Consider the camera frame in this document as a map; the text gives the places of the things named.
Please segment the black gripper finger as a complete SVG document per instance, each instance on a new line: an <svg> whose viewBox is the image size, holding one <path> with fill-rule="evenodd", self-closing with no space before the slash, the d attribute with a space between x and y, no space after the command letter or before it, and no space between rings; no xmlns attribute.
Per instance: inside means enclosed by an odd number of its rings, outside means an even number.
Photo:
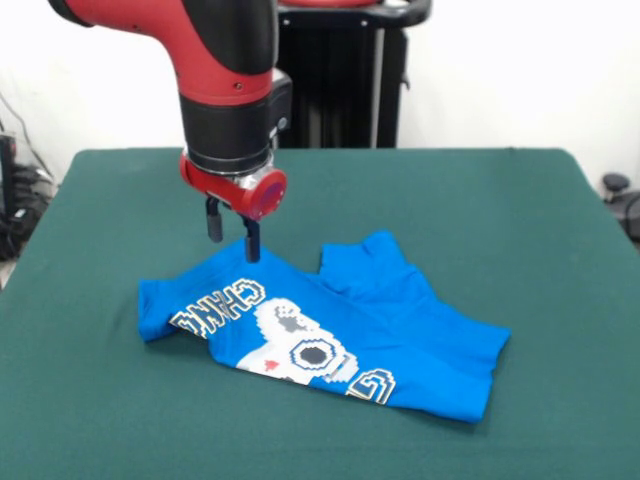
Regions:
<svg viewBox="0 0 640 480"><path fill-rule="evenodd" d="M249 263L257 263L261 258L260 224L258 221L246 216L242 216L242 222L246 229L246 259Z"/></svg>
<svg viewBox="0 0 640 480"><path fill-rule="evenodd" d="M219 212L219 200L209 196L205 201L207 233L214 243L223 240L222 217Z"/></svg>

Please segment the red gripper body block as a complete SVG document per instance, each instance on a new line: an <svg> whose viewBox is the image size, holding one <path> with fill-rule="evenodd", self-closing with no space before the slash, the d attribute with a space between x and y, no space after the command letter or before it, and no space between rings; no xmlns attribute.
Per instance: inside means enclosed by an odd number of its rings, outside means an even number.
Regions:
<svg viewBox="0 0 640 480"><path fill-rule="evenodd" d="M273 161L245 176L221 176L196 167L183 153L180 172L195 190L214 197L231 210L251 220L260 221L280 206L286 189L286 174L274 167Z"/></svg>

